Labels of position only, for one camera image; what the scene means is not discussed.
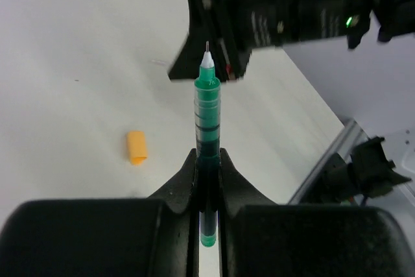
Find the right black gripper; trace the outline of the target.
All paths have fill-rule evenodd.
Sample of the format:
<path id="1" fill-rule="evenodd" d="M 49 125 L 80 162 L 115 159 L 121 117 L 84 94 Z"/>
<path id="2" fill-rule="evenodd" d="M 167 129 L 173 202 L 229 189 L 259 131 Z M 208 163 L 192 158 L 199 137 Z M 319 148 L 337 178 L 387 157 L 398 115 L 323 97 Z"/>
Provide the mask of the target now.
<path id="1" fill-rule="evenodd" d="M 316 0 L 188 0 L 189 33 L 171 80 L 195 79 L 207 43 L 221 81 L 246 73 L 254 49 L 320 40 Z"/>

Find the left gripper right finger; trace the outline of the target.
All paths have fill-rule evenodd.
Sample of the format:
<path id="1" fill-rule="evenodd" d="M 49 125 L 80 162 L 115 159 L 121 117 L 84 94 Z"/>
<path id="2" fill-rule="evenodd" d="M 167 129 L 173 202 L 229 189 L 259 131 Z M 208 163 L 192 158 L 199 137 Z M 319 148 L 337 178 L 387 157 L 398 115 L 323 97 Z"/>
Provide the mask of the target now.
<path id="1" fill-rule="evenodd" d="M 375 207 L 278 205 L 220 152 L 221 276 L 413 276 L 414 254 Z"/>

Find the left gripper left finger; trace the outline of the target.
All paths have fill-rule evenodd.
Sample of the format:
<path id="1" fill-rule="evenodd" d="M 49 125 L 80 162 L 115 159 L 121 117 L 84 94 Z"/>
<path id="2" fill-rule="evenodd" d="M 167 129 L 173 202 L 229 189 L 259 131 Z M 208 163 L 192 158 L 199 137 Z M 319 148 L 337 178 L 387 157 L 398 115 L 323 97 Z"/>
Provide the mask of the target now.
<path id="1" fill-rule="evenodd" d="M 21 204 L 1 231 L 1 275 L 197 276 L 195 160 L 147 198 Z"/>

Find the green pen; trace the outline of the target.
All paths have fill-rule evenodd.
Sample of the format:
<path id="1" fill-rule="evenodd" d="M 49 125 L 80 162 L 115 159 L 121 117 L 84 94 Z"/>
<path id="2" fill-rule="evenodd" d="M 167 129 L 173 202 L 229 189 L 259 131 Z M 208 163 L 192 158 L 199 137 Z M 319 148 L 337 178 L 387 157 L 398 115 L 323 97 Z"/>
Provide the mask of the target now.
<path id="1" fill-rule="evenodd" d="M 209 43 L 194 82 L 196 173 L 200 242 L 212 247 L 217 240 L 217 184 L 220 165 L 220 80 Z"/>

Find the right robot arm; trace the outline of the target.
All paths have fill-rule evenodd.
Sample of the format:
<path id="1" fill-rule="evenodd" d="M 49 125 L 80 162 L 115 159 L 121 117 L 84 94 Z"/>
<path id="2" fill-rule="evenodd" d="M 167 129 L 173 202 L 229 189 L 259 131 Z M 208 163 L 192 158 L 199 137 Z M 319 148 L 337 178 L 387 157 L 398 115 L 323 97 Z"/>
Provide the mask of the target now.
<path id="1" fill-rule="evenodd" d="M 375 16 L 378 41 L 414 32 L 414 0 L 188 0 L 189 33 L 169 69 L 196 79 L 204 49 L 223 82 L 244 76 L 255 49 L 345 37 L 355 49 Z"/>

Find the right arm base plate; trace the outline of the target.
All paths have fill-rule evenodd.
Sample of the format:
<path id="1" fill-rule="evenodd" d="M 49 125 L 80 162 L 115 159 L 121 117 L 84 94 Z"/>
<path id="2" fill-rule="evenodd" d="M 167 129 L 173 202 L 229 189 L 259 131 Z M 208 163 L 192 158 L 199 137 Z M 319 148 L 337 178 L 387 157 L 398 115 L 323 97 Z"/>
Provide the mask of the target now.
<path id="1" fill-rule="evenodd" d="M 395 172 L 393 160 L 386 158 L 382 142 L 384 137 L 373 137 L 355 146 L 351 160 L 344 165 L 325 173 L 322 178 L 325 196 L 336 203 L 350 201 L 357 195 L 365 199 L 382 197 L 394 187 L 411 182 L 412 179 Z"/>

